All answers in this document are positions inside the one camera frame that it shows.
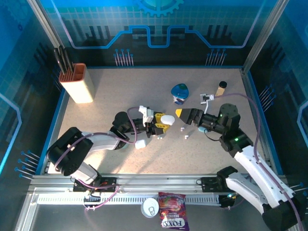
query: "blue printed backdrop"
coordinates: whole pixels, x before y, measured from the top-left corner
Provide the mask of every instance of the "blue printed backdrop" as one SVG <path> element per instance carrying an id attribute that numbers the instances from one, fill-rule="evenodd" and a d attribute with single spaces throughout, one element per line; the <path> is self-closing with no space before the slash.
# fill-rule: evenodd
<path id="1" fill-rule="evenodd" d="M 75 61 L 98 66 L 242 65 L 275 3 L 41 2 Z"/>
<path id="2" fill-rule="evenodd" d="M 61 86 L 53 46 L 26 0 L 0 0 L 0 216 L 14 230 Z"/>
<path id="3" fill-rule="evenodd" d="M 308 2 L 291 0 L 254 63 L 256 84 L 284 174 L 308 183 Z"/>

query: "speckled tabletop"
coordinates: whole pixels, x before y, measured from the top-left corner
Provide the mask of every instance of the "speckled tabletop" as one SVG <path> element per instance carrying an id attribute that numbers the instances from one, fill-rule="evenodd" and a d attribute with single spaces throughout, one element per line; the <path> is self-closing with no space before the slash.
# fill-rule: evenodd
<path id="1" fill-rule="evenodd" d="M 95 100 L 88 104 L 76 104 L 69 99 L 60 130 L 60 136 L 70 127 L 81 131 L 108 131 L 114 116 L 133 106 L 149 106 L 151 109 L 173 115 L 175 123 L 162 140 L 156 137 L 146 139 L 147 146 L 135 149 L 130 145 L 116 151 L 95 151 L 89 153 L 85 162 L 97 168 L 101 173 L 216 173 L 218 170 L 234 166 L 240 172 L 246 172 L 219 142 L 214 142 L 198 131 L 193 125 L 185 125 L 176 117 L 177 108 L 205 109 L 200 104 L 200 94 L 215 94 L 218 84 L 228 83 L 225 94 L 243 93 L 244 85 L 238 69 L 90 69 L 96 88 Z M 181 107 L 173 103 L 170 90 L 179 83 L 185 83 L 189 89 L 189 98 Z M 235 104 L 241 115 L 240 128 L 254 142 L 257 132 L 248 101 L 240 96 L 224 97 L 210 102 L 208 113 L 217 115 L 224 103 Z M 133 117 L 141 116 L 136 111 Z M 214 139 L 218 134 L 208 133 Z"/>

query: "gray work surface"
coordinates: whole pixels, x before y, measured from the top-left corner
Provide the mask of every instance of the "gray work surface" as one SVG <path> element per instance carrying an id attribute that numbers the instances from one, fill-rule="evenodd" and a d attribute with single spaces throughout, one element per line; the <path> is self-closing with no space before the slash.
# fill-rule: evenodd
<path id="1" fill-rule="evenodd" d="M 169 230 L 161 227 L 159 215 L 144 217 L 140 205 L 105 205 L 95 211 L 85 211 L 82 205 L 40 205 L 38 208 L 31 231 Z M 269 230 L 259 212 L 246 201 L 231 211 L 198 205 L 187 205 L 186 209 L 191 231 Z"/>
<path id="2" fill-rule="evenodd" d="M 69 100 L 60 130 L 62 135 L 70 127 L 81 131 L 103 132 L 112 126 L 115 115 L 133 106 L 149 106 L 151 109 L 169 115 L 175 115 L 178 108 L 199 108 L 200 94 L 215 94 L 220 81 L 228 83 L 225 94 L 245 94 L 239 69 L 90 69 L 96 88 L 94 102 L 76 104 Z M 173 103 L 171 89 L 185 83 L 189 89 L 189 98 L 183 106 Z M 208 113 L 218 115 L 224 103 L 235 104 L 241 115 L 240 128 L 254 142 L 256 127 L 247 99 L 230 96 L 210 102 Z M 142 117 L 138 111 L 133 118 Z M 156 137 L 146 138 L 147 147 L 136 150 L 134 145 L 116 151 L 96 151 L 90 153 L 85 162 L 101 173 L 216 173 L 227 166 L 234 166 L 240 172 L 245 169 L 225 152 L 219 142 L 209 140 L 198 128 L 185 125 L 176 117 L 174 125 L 166 132 L 162 140 Z M 214 139 L 218 134 L 208 133 Z"/>

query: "candy bag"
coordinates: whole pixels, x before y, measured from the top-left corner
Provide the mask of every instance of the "candy bag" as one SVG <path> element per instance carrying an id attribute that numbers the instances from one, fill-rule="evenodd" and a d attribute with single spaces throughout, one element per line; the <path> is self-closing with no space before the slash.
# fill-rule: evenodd
<path id="1" fill-rule="evenodd" d="M 158 193 L 159 215 L 163 228 L 189 231 L 186 216 L 185 195 Z"/>

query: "knife block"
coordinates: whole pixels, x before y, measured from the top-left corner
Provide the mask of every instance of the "knife block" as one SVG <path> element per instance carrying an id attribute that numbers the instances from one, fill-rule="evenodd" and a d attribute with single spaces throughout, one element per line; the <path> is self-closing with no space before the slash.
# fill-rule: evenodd
<path id="1" fill-rule="evenodd" d="M 59 81 L 75 103 L 90 103 L 94 100 L 95 88 L 85 64 L 74 64 L 74 72 L 61 72 Z"/>

